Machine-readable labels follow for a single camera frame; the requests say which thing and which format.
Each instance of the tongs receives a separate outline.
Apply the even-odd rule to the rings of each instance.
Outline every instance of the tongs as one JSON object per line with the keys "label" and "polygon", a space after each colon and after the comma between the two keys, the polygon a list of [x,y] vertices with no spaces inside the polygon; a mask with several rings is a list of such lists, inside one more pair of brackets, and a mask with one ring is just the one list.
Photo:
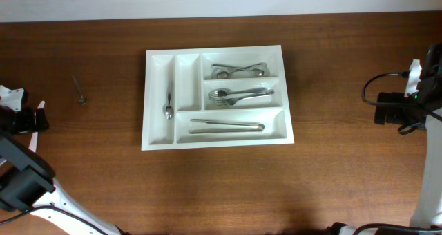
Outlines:
{"label": "tongs", "polygon": [[264,125],[257,122],[234,122],[234,121],[218,121],[218,120],[204,120],[204,119],[191,119],[191,122],[202,122],[205,124],[223,124],[223,125],[235,125],[246,126],[253,128],[242,129],[194,129],[189,130],[190,134],[207,134],[207,133],[226,133],[226,132],[257,132],[264,130]]}

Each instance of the wooden tabletop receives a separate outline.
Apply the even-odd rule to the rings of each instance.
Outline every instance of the wooden tabletop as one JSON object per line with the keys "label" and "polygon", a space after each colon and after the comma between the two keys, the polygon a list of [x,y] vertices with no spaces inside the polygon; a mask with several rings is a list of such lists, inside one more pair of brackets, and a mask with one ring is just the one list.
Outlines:
{"label": "wooden tabletop", "polygon": [[[374,124],[361,88],[424,60],[441,30],[442,12],[3,23],[0,84],[28,90],[30,106],[46,101],[50,129],[37,153],[73,198],[132,234],[406,225],[421,190],[426,134]],[[141,151],[146,50],[275,44],[295,144]],[[405,85],[381,79],[367,96]],[[34,216],[0,230],[63,234]]]}

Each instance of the white cutlery tray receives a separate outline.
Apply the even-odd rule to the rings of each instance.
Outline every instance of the white cutlery tray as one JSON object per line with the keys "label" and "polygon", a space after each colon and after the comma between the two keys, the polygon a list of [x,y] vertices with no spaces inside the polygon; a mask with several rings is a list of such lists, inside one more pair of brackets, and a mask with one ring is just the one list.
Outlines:
{"label": "white cutlery tray", "polygon": [[[270,70],[268,77],[238,72],[229,79],[211,79],[211,65],[214,63],[248,66],[260,62],[267,63]],[[174,110],[172,120],[167,120],[163,113],[169,84],[172,86],[171,106]],[[275,93],[240,100],[230,107],[217,106],[207,97],[217,88],[240,91],[256,87],[273,89]],[[191,119],[259,122],[265,128],[260,132],[190,134],[191,129],[241,128],[191,122]],[[142,150],[292,143],[294,137],[281,46],[146,52]]]}

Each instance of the cable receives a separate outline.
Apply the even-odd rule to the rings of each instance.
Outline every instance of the cable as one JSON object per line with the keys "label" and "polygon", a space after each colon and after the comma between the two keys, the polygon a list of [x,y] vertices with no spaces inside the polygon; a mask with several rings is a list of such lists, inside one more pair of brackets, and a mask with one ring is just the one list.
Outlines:
{"label": "cable", "polygon": [[402,103],[381,103],[381,102],[371,102],[369,100],[367,100],[365,98],[365,90],[367,89],[367,87],[376,79],[380,78],[380,77],[385,77],[385,76],[402,76],[402,77],[408,77],[410,73],[405,71],[402,73],[383,73],[380,75],[377,75],[375,77],[373,77],[371,80],[369,80],[364,87],[362,88],[362,93],[361,93],[361,97],[362,97],[362,101],[364,101],[364,103],[366,104],[370,104],[372,106],[379,106],[379,107],[396,107],[396,108],[409,108],[409,109],[418,109],[421,110],[422,112],[424,112],[426,115],[430,115],[434,118],[436,118],[437,120],[442,122],[442,117],[440,115],[437,115],[436,113],[432,112],[432,111],[428,111],[425,108],[423,108],[422,106],[416,104],[402,104]]}
{"label": "cable", "polygon": [[74,214],[71,214],[71,213],[69,213],[69,212],[66,212],[66,211],[64,211],[64,210],[62,210],[62,209],[60,209],[60,208],[58,208],[58,207],[54,207],[54,206],[52,206],[52,205],[46,205],[46,206],[40,206],[40,207],[34,207],[34,208],[32,208],[32,209],[29,209],[29,210],[27,210],[27,211],[22,212],[21,214],[18,214],[18,215],[16,215],[16,216],[13,216],[12,218],[9,218],[9,219],[6,219],[6,220],[2,220],[2,221],[0,221],[0,225],[5,225],[5,224],[8,224],[8,223],[11,223],[12,221],[17,220],[18,218],[21,218],[21,217],[23,217],[23,216],[26,216],[26,215],[28,215],[28,214],[31,214],[31,213],[33,213],[33,212],[35,212],[35,211],[38,211],[38,210],[41,210],[41,209],[51,209],[51,210],[54,210],[54,211],[56,211],[56,212],[60,212],[60,213],[62,213],[62,214],[64,214],[64,215],[66,215],[66,216],[69,216],[69,217],[71,217],[71,218],[74,218],[74,219],[76,219],[76,220],[82,222],[82,223],[85,224],[85,225],[90,226],[90,228],[96,230],[97,232],[99,232],[99,233],[102,234],[102,235],[108,235],[106,232],[103,232],[100,228],[96,227],[94,224],[90,223],[89,221],[84,220],[83,218],[80,218],[80,217],[78,217],[78,216],[76,216],[76,215],[74,215]]}
{"label": "cable", "polygon": [[367,225],[363,225],[363,226],[359,227],[358,229],[356,229],[356,231],[354,231],[353,235],[358,235],[358,234],[360,234],[362,231],[364,231],[366,229],[374,229],[374,228],[390,229],[390,230],[399,231],[399,232],[417,232],[417,233],[442,232],[441,228],[426,229],[426,228],[419,228],[419,227],[405,227],[405,226],[401,226],[401,225],[390,225],[390,224],[383,224],[383,223],[374,223],[374,224],[367,224]]}
{"label": "cable", "polygon": [[408,135],[411,132],[415,131],[416,129],[419,128],[419,122],[414,123],[414,124],[404,124],[401,125],[401,127],[398,128],[398,133],[400,135]]}

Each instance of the silverware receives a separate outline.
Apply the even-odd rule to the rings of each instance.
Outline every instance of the silverware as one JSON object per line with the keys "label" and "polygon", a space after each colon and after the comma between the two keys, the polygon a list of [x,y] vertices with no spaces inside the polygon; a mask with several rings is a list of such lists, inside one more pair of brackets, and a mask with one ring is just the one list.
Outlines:
{"label": "silverware", "polygon": [[235,98],[228,98],[228,99],[224,99],[222,97],[216,98],[215,99],[215,104],[217,106],[233,106],[236,104],[236,102],[240,101],[240,100],[245,100],[245,99],[250,99],[250,98],[254,98],[254,97],[264,97],[264,96],[269,96],[274,94],[275,91],[274,90],[269,90],[266,93],[262,94],[262,93],[255,93],[255,94],[251,94],[251,95],[246,95],[244,97],[235,97]]}
{"label": "silverware", "polygon": [[171,98],[172,98],[172,82],[169,82],[169,86],[167,87],[167,106],[164,107],[164,115],[166,119],[171,120],[173,118],[173,108],[171,106]]}
{"label": "silverware", "polygon": [[232,91],[227,88],[220,88],[213,91],[210,91],[207,95],[209,96],[209,99],[217,98],[217,97],[226,97],[230,94],[241,94],[241,93],[266,93],[267,88],[260,87],[260,88],[253,88],[253,89],[247,89],[243,91]]}
{"label": "silverware", "polygon": [[270,75],[269,68],[267,68],[267,63],[265,62],[245,67],[215,63],[211,65],[211,68],[213,69],[211,79],[227,79],[230,75],[239,71],[251,71],[255,77],[267,77]]}
{"label": "silverware", "polygon": [[191,119],[191,122],[202,122],[205,124],[222,124],[222,125],[234,125],[234,126],[247,126],[254,128],[243,129],[194,129],[189,130],[190,134],[206,134],[206,133],[226,133],[226,132],[256,132],[264,130],[265,126],[257,122],[236,122],[236,121],[219,121],[219,120],[204,120],[204,119]]}
{"label": "silverware", "polygon": [[72,75],[72,80],[74,81],[74,84],[77,87],[78,95],[80,96],[80,98],[78,99],[78,104],[86,104],[88,102],[88,99],[83,96],[83,91],[81,90],[81,87],[78,84],[77,79],[75,79],[74,75]]}

